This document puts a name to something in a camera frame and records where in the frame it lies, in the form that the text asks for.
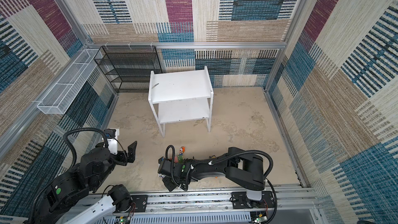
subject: black wire rack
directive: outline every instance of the black wire rack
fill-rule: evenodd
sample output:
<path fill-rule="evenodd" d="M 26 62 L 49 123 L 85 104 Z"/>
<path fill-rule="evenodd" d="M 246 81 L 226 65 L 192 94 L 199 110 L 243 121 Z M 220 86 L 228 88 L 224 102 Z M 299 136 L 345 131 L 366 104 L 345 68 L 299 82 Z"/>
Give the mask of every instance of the black wire rack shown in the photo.
<path fill-rule="evenodd" d="M 150 72 L 163 72 L 153 46 L 102 46 L 98 53 L 94 60 L 117 93 L 147 93 Z"/>

